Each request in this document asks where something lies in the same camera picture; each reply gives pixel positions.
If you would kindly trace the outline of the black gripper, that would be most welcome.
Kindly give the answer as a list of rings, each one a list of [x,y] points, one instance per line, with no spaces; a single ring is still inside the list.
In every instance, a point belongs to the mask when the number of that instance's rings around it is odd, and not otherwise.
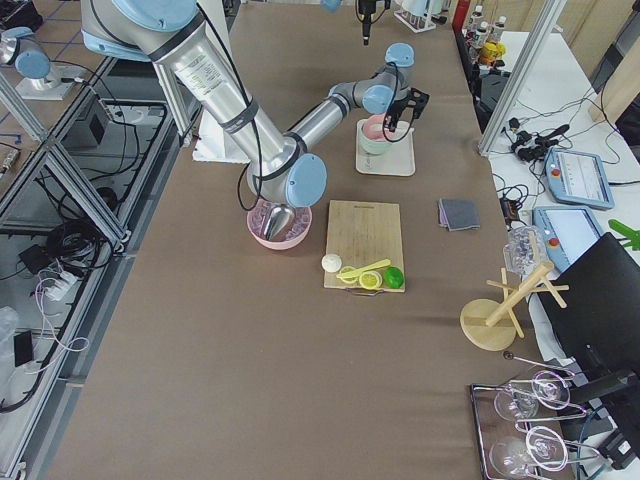
[[[356,0],[356,11],[359,14],[359,22],[361,24],[362,42],[364,46],[369,45],[371,26],[373,22],[372,16],[376,13],[379,0]]]
[[[411,97],[406,97],[401,100],[394,101],[388,109],[388,112],[384,116],[384,131],[388,133],[394,133],[397,128],[398,121],[402,116],[403,112],[407,108],[412,108],[414,105],[414,101]]]

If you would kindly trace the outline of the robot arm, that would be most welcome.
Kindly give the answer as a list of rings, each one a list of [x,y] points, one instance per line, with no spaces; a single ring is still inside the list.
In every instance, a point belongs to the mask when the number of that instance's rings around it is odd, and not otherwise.
[[[394,130],[405,109],[419,116],[428,100],[411,85],[412,47],[395,43],[371,78],[335,85],[292,129],[280,132],[241,83],[222,40],[208,37],[211,27],[196,2],[84,1],[81,14],[89,50],[175,74],[247,155],[250,189],[275,204],[301,208],[321,199],[326,166],[308,150],[352,110],[381,114]]]

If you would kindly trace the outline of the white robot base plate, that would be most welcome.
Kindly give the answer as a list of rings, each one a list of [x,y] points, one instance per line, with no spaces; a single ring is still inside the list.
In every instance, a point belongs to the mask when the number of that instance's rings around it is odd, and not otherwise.
[[[202,113],[193,160],[230,164],[249,163],[247,155],[206,110]]]

